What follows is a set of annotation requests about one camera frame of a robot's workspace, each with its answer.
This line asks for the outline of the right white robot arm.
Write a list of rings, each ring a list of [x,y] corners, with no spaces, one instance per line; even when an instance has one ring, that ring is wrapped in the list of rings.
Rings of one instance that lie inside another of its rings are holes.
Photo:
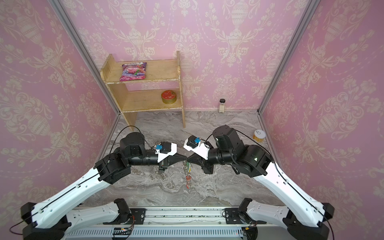
[[[278,166],[271,153],[254,142],[246,145],[240,139],[241,132],[227,125],[216,128],[208,140],[190,136],[184,149],[193,154],[187,158],[211,175],[216,165],[230,165],[235,174],[244,174],[261,183],[282,201],[282,206],[267,205],[245,198],[238,208],[239,217],[245,223],[266,222],[282,227],[296,240],[335,239],[330,223],[335,208],[321,203],[301,189]]]

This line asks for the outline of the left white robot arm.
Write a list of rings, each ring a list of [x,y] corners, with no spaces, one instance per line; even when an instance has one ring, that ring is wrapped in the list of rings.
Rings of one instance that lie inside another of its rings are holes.
[[[141,131],[129,133],[116,149],[97,161],[77,181],[39,203],[28,202],[21,209],[26,226],[20,234],[24,240],[62,240],[69,233],[97,224],[121,225],[135,223],[127,202],[113,202],[90,209],[75,208],[93,194],[115,184],[131,173],[133,166],[157,166],[163,173],[169,166],[186,161],[178,154],[177,144],[161,142],[146,149]]]

